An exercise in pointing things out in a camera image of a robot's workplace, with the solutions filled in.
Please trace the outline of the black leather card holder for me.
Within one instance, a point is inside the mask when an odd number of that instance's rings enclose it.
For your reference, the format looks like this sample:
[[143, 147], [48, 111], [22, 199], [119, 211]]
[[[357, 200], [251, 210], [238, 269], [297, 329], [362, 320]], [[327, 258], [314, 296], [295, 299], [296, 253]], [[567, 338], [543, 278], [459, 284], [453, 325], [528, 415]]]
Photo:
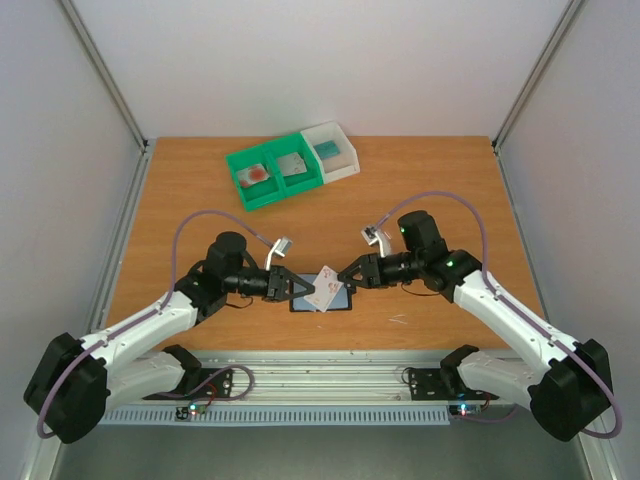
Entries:
[[[332, 281], [335, 295], [328, 305], [326, 313], [330, 311], [350, 311], [352, 309], [352, 291], [337, 279]], [[289, 311], [292, 313], [318, 312], [318, 309], [303, 297], [289, 301]]]

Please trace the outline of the cherry blossom card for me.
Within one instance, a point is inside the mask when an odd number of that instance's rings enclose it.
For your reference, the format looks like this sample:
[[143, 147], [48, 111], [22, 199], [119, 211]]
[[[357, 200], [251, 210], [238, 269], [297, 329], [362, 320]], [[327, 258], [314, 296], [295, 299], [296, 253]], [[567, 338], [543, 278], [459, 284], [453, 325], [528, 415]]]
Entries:
[[300, 175], [307, 172], [304, 159], [298, 152], [277, 157], [276, 163], [283, 177]]
[[304, 296], [314, 311], [325, 313], [343, 287], [338, 273], [329, 266], [323, 266], [312, 282], [314, 292]]

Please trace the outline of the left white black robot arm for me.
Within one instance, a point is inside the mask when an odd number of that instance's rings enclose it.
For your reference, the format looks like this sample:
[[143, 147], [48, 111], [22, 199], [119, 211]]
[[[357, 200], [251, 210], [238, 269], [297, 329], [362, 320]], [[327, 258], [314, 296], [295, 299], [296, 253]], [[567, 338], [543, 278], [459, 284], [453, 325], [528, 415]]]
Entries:
[[216, 314], [230, 294], [279, 303], [314, 291], [284, 266], [258, 266], [243, 235], [219, 234], [206, 257], [148, 307], [104, 330], [82, 338], [63, 333], [49, 343], [24, 392], [38, 415], [38, 436], [73, 443], [121, 405], [194, 396], [207, 382], [201, 363], [179, 345], [159, 353], [153, 347]]

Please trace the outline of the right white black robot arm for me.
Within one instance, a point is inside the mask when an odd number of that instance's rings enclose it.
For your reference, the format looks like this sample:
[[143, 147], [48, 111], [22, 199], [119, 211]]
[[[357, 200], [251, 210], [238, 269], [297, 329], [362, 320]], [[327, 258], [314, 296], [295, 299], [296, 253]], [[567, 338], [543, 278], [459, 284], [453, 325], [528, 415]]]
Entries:
[[518, 364], [464, 345], [440, 363], [441, 383], [453, 396], [493, 394], [529, 410], [552, 437], [567, 442], [613, 405], [609, 356], [590, 339], [579, 342], [519, 302], [481, 262], [451, 250], [424, 210], [401, 216], [405, 251], [360, 256], [338, 275], [341, 282], [382, 289], [420, 280], [432, 292], [482, 321], [520, 357]]

